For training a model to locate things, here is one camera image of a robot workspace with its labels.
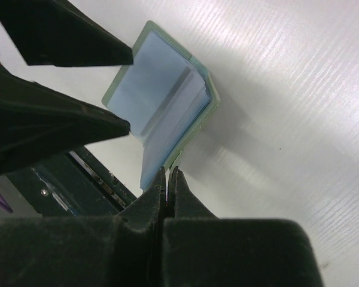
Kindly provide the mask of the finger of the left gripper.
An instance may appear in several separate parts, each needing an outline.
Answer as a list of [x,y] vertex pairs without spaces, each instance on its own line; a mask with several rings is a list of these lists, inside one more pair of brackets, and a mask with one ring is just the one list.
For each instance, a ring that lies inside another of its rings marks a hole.
[[132,49],[69,1],[0,1],[0,22],[29,66],[122,66]]
[[129,133],[111,112],[0,68],[0,175]]

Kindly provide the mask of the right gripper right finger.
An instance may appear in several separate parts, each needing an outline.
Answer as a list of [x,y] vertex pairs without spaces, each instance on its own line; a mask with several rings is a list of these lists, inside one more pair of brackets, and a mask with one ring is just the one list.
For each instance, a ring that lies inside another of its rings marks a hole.
[[164,286],[323,286],[303,228],[286,219],[220,219],[179,168],[168,183]]

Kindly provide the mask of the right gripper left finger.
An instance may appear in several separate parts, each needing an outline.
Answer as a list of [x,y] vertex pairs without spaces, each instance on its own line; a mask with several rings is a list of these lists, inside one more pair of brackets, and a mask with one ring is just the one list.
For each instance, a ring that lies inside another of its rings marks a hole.
[[118,215],[0,219],[0,286],[160,286],[166,175]]

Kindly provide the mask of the green leather card holder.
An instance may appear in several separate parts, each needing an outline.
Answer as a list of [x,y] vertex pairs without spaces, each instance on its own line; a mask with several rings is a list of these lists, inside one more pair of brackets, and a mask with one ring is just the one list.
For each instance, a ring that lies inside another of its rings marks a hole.
[[120,68],[102,103],[142,143],[146,191],[161,167],[177,165],[220,97],[207,67],[155,22],[146,22],[132,53],[133,64]]

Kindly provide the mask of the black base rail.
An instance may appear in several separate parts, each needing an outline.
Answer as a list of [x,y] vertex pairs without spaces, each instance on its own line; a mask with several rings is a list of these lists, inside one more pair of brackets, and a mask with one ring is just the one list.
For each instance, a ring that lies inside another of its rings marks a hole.
[[116,215],[136,200],[85,147],[55,155],[7,177],[42,216]]

